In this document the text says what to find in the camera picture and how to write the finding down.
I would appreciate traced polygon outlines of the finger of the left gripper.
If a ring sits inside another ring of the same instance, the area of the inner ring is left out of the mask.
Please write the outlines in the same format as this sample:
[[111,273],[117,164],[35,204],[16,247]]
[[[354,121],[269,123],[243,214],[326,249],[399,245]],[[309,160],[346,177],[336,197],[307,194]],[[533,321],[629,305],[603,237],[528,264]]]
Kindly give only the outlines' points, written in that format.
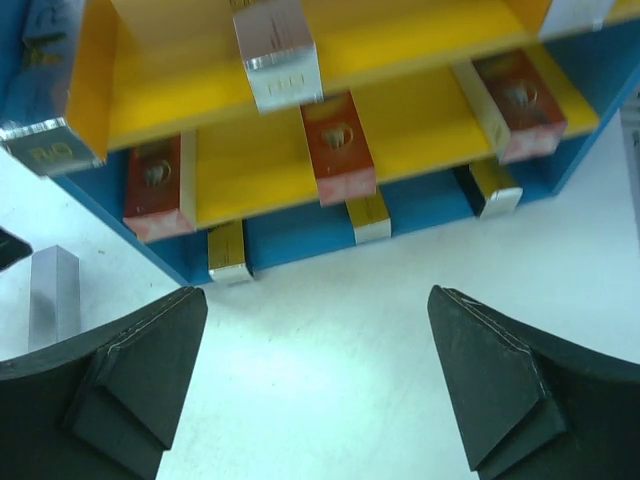
[[0,271],[7,270],[19,261],[31,256],[32,253],[33,249],[29,243],[3,228],[0,229]]

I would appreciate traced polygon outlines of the silver RO box table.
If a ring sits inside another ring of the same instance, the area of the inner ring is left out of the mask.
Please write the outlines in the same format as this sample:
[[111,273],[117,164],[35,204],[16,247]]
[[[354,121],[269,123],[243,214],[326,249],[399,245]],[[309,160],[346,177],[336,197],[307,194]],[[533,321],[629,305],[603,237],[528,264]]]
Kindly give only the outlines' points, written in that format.
[[470,206],[479,219],[511,214],[523,196],[523,188],[509,170],[495,159],[476,161],[462,169]]

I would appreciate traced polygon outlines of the red 3d toothpaste box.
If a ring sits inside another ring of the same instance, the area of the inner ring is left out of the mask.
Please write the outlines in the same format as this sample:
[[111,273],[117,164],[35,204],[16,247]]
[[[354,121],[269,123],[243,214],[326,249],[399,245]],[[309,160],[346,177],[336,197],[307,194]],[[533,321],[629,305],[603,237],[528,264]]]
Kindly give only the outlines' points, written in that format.
[[123,222],[143,243],[196,231],[197,132],[130,150]]
[[523,50],[461,61],[452,71],[500,163],[556,151],[568,120]]
[[303,105],[300,111],[320,204],[375,194],[374,161],[352,93]]

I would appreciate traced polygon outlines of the plain silver box horizontal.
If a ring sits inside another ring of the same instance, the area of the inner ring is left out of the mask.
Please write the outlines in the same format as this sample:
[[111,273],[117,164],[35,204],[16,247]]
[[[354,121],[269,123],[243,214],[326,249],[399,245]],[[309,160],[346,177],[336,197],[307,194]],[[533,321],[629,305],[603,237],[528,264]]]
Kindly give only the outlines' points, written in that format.
[[79,259],[55,245],[31,257],[28,351],[81,331]]

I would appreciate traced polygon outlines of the orange white RO toothpaste box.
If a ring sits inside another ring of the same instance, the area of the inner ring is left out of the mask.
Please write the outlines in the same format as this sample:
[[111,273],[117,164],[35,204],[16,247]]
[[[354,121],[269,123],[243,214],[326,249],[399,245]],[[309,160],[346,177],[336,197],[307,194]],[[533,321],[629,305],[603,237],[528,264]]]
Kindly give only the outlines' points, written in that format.
[[299,1],[234,1],[233,22],[257,110],[324,98],[316,43]]

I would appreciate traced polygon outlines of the silver RO toothpaste box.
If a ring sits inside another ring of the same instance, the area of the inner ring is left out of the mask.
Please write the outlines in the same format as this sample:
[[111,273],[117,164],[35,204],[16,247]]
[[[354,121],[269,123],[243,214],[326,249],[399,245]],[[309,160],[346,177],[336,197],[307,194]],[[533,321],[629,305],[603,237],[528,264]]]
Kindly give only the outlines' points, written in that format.
[[391,237],[391,218],[380,191],[371,196],[349,200],[346,207],[356,244]]

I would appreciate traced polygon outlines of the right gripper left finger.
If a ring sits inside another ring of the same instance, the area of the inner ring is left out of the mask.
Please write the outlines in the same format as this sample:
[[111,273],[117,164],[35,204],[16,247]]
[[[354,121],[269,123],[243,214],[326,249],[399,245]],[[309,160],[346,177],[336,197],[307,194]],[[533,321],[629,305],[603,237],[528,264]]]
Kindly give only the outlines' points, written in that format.
[[4,479],[153,479],[170,450],[208,307],[183,287],[1,364]]

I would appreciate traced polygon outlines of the red 3D toothpaste box top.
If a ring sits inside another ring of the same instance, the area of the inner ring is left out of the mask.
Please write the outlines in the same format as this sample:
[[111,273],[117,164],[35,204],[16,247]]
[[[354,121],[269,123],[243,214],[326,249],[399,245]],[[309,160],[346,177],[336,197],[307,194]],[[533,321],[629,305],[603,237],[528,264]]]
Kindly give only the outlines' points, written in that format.
[[197,132],[130,150],[123,222],[143,243],[196,231]]

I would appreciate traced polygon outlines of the black toothpaste box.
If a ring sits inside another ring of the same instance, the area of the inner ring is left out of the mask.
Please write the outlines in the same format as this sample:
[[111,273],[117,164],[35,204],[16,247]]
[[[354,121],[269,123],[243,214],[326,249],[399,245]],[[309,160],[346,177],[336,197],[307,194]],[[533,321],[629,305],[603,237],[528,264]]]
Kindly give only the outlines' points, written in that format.
[[253,279],[245,248],[244,225],[234,220],[207,234],[208,272],[213,282],[231,285]]

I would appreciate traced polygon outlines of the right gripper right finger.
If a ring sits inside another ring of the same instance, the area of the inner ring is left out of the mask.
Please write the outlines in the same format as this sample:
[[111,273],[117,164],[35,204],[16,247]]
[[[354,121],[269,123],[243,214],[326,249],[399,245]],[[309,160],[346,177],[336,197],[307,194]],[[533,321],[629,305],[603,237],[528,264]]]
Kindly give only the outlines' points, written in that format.
[[427,312],[471,471],[481,479],[636,479],[639,367],[452,288]]

